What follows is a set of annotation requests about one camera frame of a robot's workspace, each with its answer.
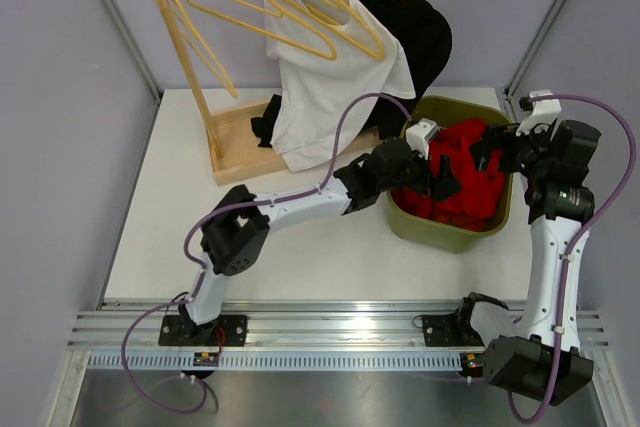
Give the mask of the red t shirt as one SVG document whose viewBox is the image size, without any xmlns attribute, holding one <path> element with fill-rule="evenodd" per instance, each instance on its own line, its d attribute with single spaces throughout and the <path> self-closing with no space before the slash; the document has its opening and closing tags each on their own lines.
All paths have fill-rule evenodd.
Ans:
<svg viewBox="0 0 640 427">
<path fill-rule="evenodd" d="M 453 148 L 453 171 L 464 186 L 497 185 L 505 180 L 505 173 L 500 170 L 505 128 L 472 118 L 447 129 Z"/>
<path fill-rule="evenodd" d="M 444 157 L 450 159 L 453 176 L 461 190 L 443 202 L 408 188 L 391 192 L 396 205 L 419 218 L 469 231 L 488 229 L 495 217 L 507 175 L 499 170 L 501 154 L 493 152 L 484 171 L 478 171 L 470 152 L 481 140 L 487 123 L 479 118 L 459 122 L 442 131 L 430 143 L 430 167 L 437 171 Z"/>
</svg>

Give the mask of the white t shirt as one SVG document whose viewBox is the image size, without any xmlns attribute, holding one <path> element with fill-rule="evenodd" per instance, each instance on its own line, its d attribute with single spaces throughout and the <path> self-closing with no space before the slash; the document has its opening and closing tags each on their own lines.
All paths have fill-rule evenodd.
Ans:
<svg viewBox="0 0 640 427">
<path fill-rule="evenodd" d="M 386 56 L 375 60 L 317 23 L 334 44 L 337 59 L 327 61 L 268 38 L 266 52 L 279 63 L 282 101 L 271 145 L 292 172 L 303 171 L 342 152 L 360 133 L 382 92 L 400 99 L 416 93 L 400 42 L 364 6 L 356 9 L 382 35 Z M 288 19 L 266 17 L 266 29 L 325 50 L 315 35 Z"/>
</svg>

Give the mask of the yellow hanger of front red shirt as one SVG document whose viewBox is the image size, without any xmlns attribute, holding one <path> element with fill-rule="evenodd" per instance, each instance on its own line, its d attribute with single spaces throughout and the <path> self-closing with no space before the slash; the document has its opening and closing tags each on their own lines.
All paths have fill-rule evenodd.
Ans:
<svg viewBox="0 0 640 427">
<path fill-rule="evenodd" d="M 253 25 L 241 19 L 232 17 L 219 10 L 214 10 L 213 8 L 207 7 L 204 4 L 198 3 L 194 0 L 186 0 L 186 1 L 191 7 L 195 8 L 196 10 L 199 10 L 210 16 L 216 17 L 218 19 L 229 22 L 236 26 L 245 28 L 252 32 L 258 33 L 272 40 L 284 43 L 290 47 L 301 50 L 303 52 L 306 52 L 318 58 L 321 58 L 327 61 L 335 61 L 337 59 L 337 50 L 336 50 L 335 44 L 321 30 L 319 30 L 314 25 L 304 20 L 302 17 L 285 9 L 276 0 L 261 0 L 261 3 L 259 4 L 251 3 L 248 0 L 228 0 L 228 1 L 236 3 L 243 7 L 246 7 L 249 10 L 259 12 L 266 17 L 271 17 L 279 20 L 288 19 L 292 21 L 294 24 L 296 24 L 300 29 L 304 31 L 308 31 L 309 33 L 318 37 L 324 43 L 324 45 L 326 46 L 326 49 L 319 50 L 307 44 L 302 44 L 290 37 L 277 34 L 266 28 L 260 28 L 257 25 Z"/>
</svg>

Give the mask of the yellow hanger of orange shirt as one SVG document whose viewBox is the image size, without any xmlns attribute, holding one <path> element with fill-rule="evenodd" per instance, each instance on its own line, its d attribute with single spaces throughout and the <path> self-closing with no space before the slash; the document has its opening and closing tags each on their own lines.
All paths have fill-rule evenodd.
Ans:
<svg viewBox="0 0 640 427">
<path fill-rule="evenodd" d="M 201 91 L 200 81 L 190 57 L 194 53 L 234 99 L 237 89 L 231 76 L 195 26 L 181 0 L 153 0 L 169 33 L 183 73 L 194 93 Z"/>
</svg>

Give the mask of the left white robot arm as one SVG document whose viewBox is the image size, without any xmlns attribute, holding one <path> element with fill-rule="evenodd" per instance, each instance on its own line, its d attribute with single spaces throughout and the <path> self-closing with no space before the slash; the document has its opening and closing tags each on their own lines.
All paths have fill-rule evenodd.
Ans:
<svg viewBox="0 0 640 427">
<path fill-rule="evenodd" d="M 270 234 L 369 208 L 381 193 L 400 188 L 434 201 L 462 190 L 448 157 L 432 169 L 428 156 L 402 139 L 387 141 L 328 171 L 320 184 L 305 190 L 257 195 L 244 184 L 233 187 L 184 240 L 184 254 L 200 266 L 200 273 L 179 303 L 181 333 L 195 345 L 214 337 L 229 280 L 254 265 Z"/>
</svg>

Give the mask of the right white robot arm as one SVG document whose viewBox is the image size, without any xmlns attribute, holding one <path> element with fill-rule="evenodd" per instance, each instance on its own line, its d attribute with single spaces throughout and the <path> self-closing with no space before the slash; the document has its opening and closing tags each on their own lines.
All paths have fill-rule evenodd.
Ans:
<svg viewBox="0 0 640 427">
<path fill-rule="evenodd" d="M 482 341 L 487 383 L 551 406 L 586 386 L 594 371 L 580 353 L 576 301 L 595 210 L 583 182 L 600 136 L 574 120 L 537 124 L 524 133 L 515 124 L 494 124 L 470 148 L 478 169 L 500 153 L 502 172 L 526 177 L 532 263 L 520 321 L 511 319 L 504 302 L 472 292 L 459 304 L 454 331 L 463 342 Z"/>
</svg>

